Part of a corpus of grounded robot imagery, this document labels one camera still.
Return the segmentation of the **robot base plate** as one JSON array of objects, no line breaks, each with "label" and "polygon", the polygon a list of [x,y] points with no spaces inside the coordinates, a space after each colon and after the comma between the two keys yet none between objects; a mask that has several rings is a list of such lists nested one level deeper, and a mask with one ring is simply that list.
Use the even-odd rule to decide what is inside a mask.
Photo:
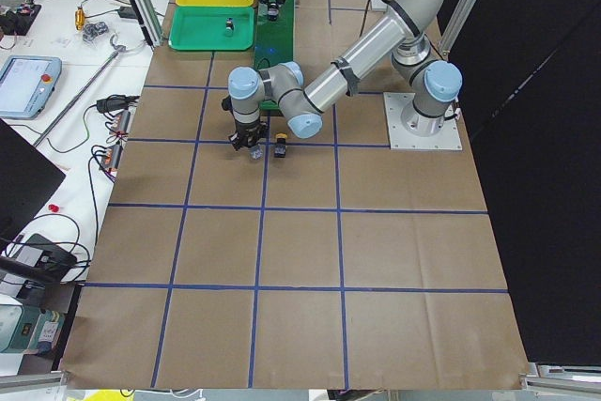
[{"label": "robot base plate", "polygon": [[461,151],[457,121],[446,120],[451,106],[439,118],[420,115],[414,108],[414,93],[385,92],[385,114],[392,150]]}]

